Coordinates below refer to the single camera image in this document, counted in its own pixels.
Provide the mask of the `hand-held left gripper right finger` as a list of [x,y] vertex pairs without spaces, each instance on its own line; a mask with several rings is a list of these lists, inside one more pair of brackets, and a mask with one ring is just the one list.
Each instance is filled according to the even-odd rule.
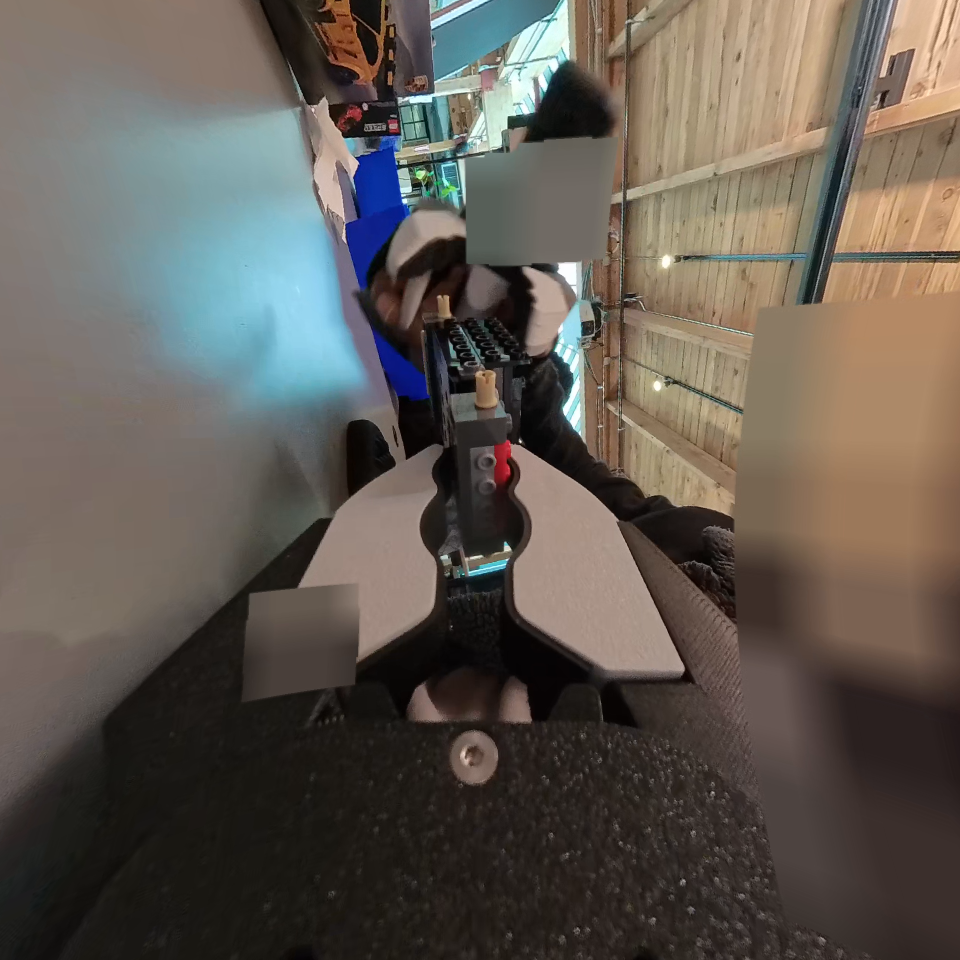
[[511,468],[524,520],[507,568],[512,620],[589,678],[679,678],[685,664],[615,512],[524,447]]

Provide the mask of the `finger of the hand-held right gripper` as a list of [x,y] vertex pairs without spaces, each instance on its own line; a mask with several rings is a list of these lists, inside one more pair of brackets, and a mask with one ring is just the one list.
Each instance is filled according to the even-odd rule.
[[552,263],[547,268],[474,263],[466,268],[458,316],[495,319],[529,357],[546,357],[574,302],[576,295]]
[[397,327],[409,329],[433,275],[466,266],[466,228],[460,214],[409,214],[394,230],[384,273],[399,287]]

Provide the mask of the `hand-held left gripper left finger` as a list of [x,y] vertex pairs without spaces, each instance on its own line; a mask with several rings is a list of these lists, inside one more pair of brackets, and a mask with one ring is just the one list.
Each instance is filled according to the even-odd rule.
[[426,447],[350,495],[330,520],[299,588],[356,586],[356,664],[430,630],[443,609],[436,536],[445,534],[433,478],[443,447]]

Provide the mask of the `dark grey toy brick model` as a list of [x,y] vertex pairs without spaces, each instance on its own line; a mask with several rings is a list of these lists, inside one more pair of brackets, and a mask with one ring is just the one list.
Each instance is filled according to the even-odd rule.
[[422,316],[422,370],[443,442],[439,478],[452,577],[503,569],[511,557],[511,450],[531,357],[499,319],[456,319],[438,295]]

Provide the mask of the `person's right forearm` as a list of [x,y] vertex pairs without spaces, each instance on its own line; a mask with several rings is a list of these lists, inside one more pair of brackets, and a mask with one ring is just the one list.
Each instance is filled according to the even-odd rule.
[[569,367],[557,357],[533,359],[520,404],[521,444],[591,493],[618,522],[638,527],[673,564],[732,557],[732,520],[703,505],[675,505],[596,459],[563,415]]

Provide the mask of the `grey desk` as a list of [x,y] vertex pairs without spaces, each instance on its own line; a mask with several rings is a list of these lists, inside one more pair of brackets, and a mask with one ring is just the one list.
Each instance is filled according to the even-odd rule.
[[1,1],[1,822],[382,411],[257,1]]

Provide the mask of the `blue plastic bin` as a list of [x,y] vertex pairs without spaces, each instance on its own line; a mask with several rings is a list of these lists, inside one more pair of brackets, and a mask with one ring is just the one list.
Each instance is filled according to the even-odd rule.
[[[356,218],[345,225],[345,243],[355,263],[356,281],[365,287],[369,262],[390,240],[409,208],[400,195],[397,152],[388,140],[356,161],[355,197]],[[384,378],[399,399],[426,401],[425,373],[413,367],[394,345],[373,333],[376,355]]]

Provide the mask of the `white paper sheet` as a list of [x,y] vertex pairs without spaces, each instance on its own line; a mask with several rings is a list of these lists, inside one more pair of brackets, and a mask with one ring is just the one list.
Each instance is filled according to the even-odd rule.
[[359,161],[345,144],[338,128],[330,118],[330,104],[322,97],[317,104],[303,106],[305,129],[312,149],[312,184],[318,208],[332,232],[345,241],[345,225],[356,218],[350,216],[345,200],[355,200],[355,173]]

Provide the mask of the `black fleece jacket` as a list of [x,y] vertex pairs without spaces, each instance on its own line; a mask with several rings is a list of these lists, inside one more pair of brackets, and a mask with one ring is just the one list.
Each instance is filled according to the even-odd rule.
[[685,577],[731,620],[735,611],[735,533],[725,526],[703,527],[703,551],[679,562]]

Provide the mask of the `dark toy set box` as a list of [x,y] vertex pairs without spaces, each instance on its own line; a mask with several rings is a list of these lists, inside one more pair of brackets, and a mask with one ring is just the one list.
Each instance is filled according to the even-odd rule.
[[330,121],[344,139],[400,135],[399,100],[330,104]]

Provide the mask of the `toy set box yellow car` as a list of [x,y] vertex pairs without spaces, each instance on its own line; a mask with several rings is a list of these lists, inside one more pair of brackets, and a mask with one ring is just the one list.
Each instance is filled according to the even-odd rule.
[[305,104],[397,100],[436,87],[426,0],[261,0]]

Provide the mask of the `grey metal column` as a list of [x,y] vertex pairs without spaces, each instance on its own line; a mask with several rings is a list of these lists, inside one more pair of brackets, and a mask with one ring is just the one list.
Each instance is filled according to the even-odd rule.
[[895,6],[895,0],[862,0],[856,9],[856,25],[848,43],[844,87],[823,153],[826,163],[819,184],[819,202],[809,226],[805,258],[801,262],[797,306],[820,304],[826,292],[861,143],[866,139],[870,108],[874,104],[872,89],[886,51]]

